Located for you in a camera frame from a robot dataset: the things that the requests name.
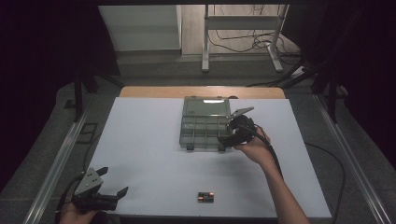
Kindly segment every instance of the white table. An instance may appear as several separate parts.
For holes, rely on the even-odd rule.
[[[102,194],[129,186],[115,213],[181,217],[276,217],[261,168],[242,152],[187,152],[178,139],[182,98],[117,98],[91,167],[109,168]],[[286,99],[230,100],[271,137],[283,176],[308,217],[331,217]],[[198,203],[197,193],[215,193]]]

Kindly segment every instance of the small electronic component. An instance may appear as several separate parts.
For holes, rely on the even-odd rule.
[[[213,192],[199,192],[198,203],[213,203],[215,201],[215,193]]]

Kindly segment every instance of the human hand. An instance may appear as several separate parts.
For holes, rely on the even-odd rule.
[[[64,206],[60,224],[89,224],[97,211],[81,214],[73,203]]]
[[[256,128],[256,132],[271,143],[271,139],[261,128]],[[256,136],[250,142],[233,146],[233,148],[241,150],[251,161],[258,163],[261,167],[266,164],[274,164],[274,158],[267,146]]]

